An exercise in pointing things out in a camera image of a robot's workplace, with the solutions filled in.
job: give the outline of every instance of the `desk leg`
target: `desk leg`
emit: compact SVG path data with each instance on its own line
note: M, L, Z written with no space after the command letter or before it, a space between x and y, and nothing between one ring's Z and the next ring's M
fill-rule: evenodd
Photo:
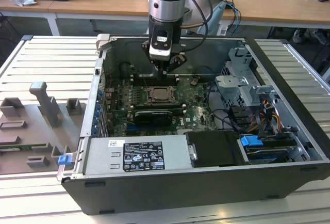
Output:
M54 13L49 13L46 18L48 20L49 27L51 28L52 35L60 36L60 31L58 30L56 23L56 15Z
M93 31L98 32L96 20L95 19L90 19L89 21L92 23Z
M330 81L330 67L325 71L325 73L322 75L322 78L324 79L325 82Z

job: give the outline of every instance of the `wooden desk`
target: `wooden desk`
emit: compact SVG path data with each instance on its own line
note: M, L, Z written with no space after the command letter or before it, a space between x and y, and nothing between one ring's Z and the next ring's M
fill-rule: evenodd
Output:
M249 21L256 23L260 21L283 22L307 26L330 24L330 2L316 0L234 0L234 3L242 13L242 24L248 24Z
M54 1L50 12L148 16L148 0L70 0Z
M59 35L57 18L148 20L147 0L37 1L34 6L18 7L9 0L0 0L0 11L8 16L47 18L55 36ZM234 3L242 13L242 25L330 28L330 2L234 0ZM233 17L231 10L225 10L221 22L230 23Z

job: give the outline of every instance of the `metal bracket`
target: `metal bracket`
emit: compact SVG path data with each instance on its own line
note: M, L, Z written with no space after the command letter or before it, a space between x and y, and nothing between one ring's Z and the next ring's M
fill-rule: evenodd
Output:
M188 152L189 152L189 157L192 161L196 161L197 160L197 152L196 152L196 148L195 145L188 145Z
M229 57L232 60L233 64L245 64L250 65L252 60L252 55L245 47L236 47L229 51Z
M250 89L250 95L252 97L252 103L259 103L260 94L274 94L276 91L272 86L253 86Z

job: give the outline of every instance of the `barcode label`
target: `barcode label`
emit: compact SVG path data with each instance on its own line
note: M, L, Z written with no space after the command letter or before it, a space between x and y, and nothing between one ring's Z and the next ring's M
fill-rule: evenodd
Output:
M125 140L109 140L108 147L123 147Z

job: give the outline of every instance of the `black cable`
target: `black cable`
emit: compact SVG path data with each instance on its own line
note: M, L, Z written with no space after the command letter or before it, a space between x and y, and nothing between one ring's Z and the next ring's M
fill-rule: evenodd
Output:
M214 81L211 82L211 85L209 86L208 91L207 91L207 95L206 95L206 104L207 104L207 107L209 109L210 109L210 104L209 104L210 94L211 94L211 89L212 89L214 83L215 83Z
M323 45L323 46L319 49L319 51L316 53L316 56L314 56L313 60L311 60L311 62L310 62L310 65L311 65L311 66L313 65L314 61L315 61L316 58L319 56L319 54L322 52L322 50L325 48L325 46L326 46L326 44Z
M239 25L241 24L242 13L241 13L240 10L238 10L238 9L235 7L234 0L232 0L232 7L233 7L232 10L233 10L233 13L234 13L234 18L233 18L233 21L231 22L231 24L229 25L229 27L228 27L228 29L227 29L228 31L229 31L229 29L233 26L233 24L234 24L234 22L235 22L235 19L236 19L236 12L239 13L239 16L237 17L237 19L238 19L237 27L235 28L235 30L234 30L233 32L229 31L229 32L232 33L232 35L233 35L234 33L236 33L236 30L238 29Z
M207 70L209 70L213 75L217 75L209 66L204 66L204 65L201 65L201 66L198 66L198 67L195 67L194 68L194 71L192 71L192 74L197 74L197 68L206 68Z
M207 37L207 35L208 35L208 25L207 25L207 20L206 20L204 14L203 14L203 11L201 10L201 8L200 8L200 6L198 5L198 3L196 2L196 0L192 0L192 1L193 1L193 3L196 5L197 10L200 12L200 14L201 14L201 16L202 16L202 19L203 19L203 22L204 22L204 25L205 25L205 33L204 33L204 36L203 36L203 38L202 38L202 40L200 41L199 44L197 44L196 46L191 47L191 48L189 48L189 49L183 49L182 52L184 52L184 53L185 53L185 52L188 52L188 51L192 51L192 50L194 50L194 49L197 49L199 46L201 46L201 45L204 43L204 41L206 40L206 37Z
M228 121L225 120L225 118L227 118L227 117L225 117L225 118L221 118L221 117L218 117L218 116L217 116L216 114L214 114L214 113L212 113L212 114L213 114L214 117L217 118L218 120L220 120L220 121L222 121L223 123L226 123L226 124L228 124L230 127L234 128L233 125L232 125L230 122L228 122Z
M224 120L225 120L226 118L229 119L229 116L226 116L226 117L223 118L223 121L222 121L222 129L224 129L224 125L225 125L225 124L224 124L224 123L225 123Z
M8 18L6 16L4 16L1 12L0 12L1 16L3 16L6 21L8 22L8 24L10 24L10 26L12 27L12 29L17 33L17 35L19 35L21 37L21 34L17 31L17 29L15 29L15 27L9 22Z
M208 5L209 5L209 7L210 7L210 15L209 15L209 17L206 19L206 22L203 20L202 23L198 23L198 24L194 24L194 25L182 25L181 28L182 28L182 29L191 29L191 28L200 27L200 26L205 25L206 23L208 23L208 22L211 20L212 16L213 16L213 6L212 6L212 3L211 3L211 0L208 0Z
M240 34L240 33L242 33L243 31L245 31L246 30L246 28L247 28L248 26L247 25L245 25L244 26L244 28L242 29L242 30L240 30L239 32L235 32L235 34L237 35L237 34Z
M16 43L15 41L10 40L10 39L7 39L7 38L1 38L1 37L0 37L0 40L4 40L4 41L11 42L11 45L12 45L13 47L15 47L15 46L17 45L17 43Z
M231 22L231 24L229 25L228 29L230 29L232 27L232 25L234 24L235 22L235 19L236 19L236 14L235 14L235 10L232 8L233 10L233 13L234 13L234 18L233 18L233 21Z

